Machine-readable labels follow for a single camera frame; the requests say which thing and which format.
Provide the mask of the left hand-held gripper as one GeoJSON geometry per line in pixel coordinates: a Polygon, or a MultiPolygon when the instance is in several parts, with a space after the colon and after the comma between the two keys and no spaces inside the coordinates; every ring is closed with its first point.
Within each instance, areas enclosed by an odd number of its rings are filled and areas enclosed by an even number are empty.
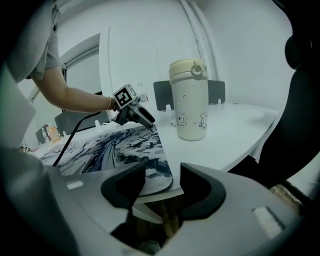
{"type": "Polygon", "coordinates": [[[121,126],[127,122],[135,122],[148,129],[153,127],[155,118],[147,109],[141,107],[141,99],[130,84],[125,84],[117,90],[113,97],[115,100],[113,110],[118,111],[118,114],[112,118],[113,122],[121,126]]]}

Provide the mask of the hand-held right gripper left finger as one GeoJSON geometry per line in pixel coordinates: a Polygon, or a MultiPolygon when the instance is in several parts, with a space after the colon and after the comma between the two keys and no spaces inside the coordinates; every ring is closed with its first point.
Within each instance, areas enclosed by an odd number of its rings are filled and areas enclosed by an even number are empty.
{"type": "Polygon", "coordinates": [[[125,224],[145,184],[142,162],[62,176],[53,171],[53,191],[80,256],[140,256],[112,232],[125,224]]]}

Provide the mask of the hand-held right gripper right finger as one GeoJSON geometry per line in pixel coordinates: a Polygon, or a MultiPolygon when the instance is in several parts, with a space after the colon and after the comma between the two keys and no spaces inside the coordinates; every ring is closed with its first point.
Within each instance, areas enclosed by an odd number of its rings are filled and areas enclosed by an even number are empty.
{"type": "Polygon", "coordinates": [[[302,218],[260,183],[182,163],[187,206],[175,236],[156,256],[273,256],[302,218]]]}

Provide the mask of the anime print desk mat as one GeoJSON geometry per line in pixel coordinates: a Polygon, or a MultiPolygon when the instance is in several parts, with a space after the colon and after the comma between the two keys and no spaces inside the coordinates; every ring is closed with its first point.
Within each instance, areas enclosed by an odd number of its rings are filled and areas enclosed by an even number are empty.
{"type": "Polygon", "coordinates": [[[59,144],[41,157],[45,165],[53,165],[63,176],[106,171],[126,164],[142,162],[145,165],[145,185],[141,196],[168,189],[173,182],[163,146],[155,126],[123,129],[94,136],[89,140],[72,140],[65,152],[59,144]]]}

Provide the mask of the person's left forearm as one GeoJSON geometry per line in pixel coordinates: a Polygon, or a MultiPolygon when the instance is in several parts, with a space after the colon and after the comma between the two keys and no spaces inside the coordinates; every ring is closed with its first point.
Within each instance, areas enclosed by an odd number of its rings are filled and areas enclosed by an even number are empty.
{"type": "Polygon", "coordinates": [[[32,78],[44,98],[62,110],[95,113],[114,109],[112,97],[92,94],[68,87],[60,67],[46,69],[41,79],[32,78]]]}

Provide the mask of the cream thermos cup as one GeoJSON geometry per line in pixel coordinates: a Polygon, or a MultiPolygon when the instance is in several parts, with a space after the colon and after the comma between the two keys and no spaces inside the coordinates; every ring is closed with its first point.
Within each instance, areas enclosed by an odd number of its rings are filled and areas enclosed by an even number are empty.
{"type": "Polygon", "coordinates": [[[202,140],[207,133],[209,88],[204,62],[182,59],[169,66],[177,135],[186,141],[202,140]]]}

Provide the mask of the large orange drink bottle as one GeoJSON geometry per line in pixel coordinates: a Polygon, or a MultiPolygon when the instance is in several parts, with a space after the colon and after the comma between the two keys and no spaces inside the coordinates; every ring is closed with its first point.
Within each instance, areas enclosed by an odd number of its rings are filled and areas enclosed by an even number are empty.
{"type": "Polygon", "coordinates": [[[55,126],[49,127],[49,134],[50,134],[51,141],[53,143],[56,143],[60,140],[58,129],[55,126]]]}

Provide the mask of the black office chair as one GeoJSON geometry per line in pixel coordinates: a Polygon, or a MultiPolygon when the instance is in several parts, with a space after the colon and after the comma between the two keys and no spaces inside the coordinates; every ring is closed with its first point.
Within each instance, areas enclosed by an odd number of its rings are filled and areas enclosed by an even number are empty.
{"type": "Polygon", "coordinates": [[[247,156],[229,172],[268,189],[303,169],[320,152],[320,63],[311,39],[292,35],[286,61],[295,70],[284,111],[263,144],[259,161],[247,156]]]}

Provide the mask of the person's grey shirt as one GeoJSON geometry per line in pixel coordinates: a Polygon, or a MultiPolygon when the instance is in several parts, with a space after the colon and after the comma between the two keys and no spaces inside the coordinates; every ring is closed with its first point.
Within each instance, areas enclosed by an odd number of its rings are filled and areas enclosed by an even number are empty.
{"type": "Polygon", "coordinates": [[[7,66],[16,83],[41,80],[45,70],[60,66],[56,0],[45,0],[19,35],[7,66]]]}

